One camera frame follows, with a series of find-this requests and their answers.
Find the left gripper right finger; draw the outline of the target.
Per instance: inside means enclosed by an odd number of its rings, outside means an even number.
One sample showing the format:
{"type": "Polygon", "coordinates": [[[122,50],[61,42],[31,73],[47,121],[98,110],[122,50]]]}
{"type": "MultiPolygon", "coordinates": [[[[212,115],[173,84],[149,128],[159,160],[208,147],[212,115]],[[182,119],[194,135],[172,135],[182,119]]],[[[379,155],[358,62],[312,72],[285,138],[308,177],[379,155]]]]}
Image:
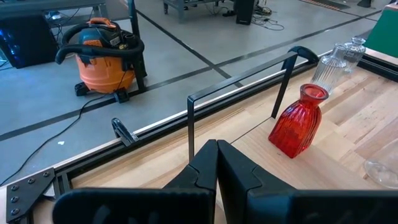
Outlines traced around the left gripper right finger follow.
{"type": "Polygon", "coordinates": [[[228,223],[397,223],[393,190],[298,190],[219,140],[218,181],[228,223]]]}

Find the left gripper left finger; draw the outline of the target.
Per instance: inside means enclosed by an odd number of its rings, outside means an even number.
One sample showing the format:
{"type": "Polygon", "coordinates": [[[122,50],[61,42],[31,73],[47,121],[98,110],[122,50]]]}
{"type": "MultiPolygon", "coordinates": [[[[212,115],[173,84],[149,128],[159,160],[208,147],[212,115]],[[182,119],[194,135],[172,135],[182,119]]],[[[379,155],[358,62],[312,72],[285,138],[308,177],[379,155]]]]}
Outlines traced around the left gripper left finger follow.
{"type": "Polygon", "coordinates": [[[217,142],[207,141],[161,189],[82,188],[62,195],[54,223],[213,223],[217,142]]]}

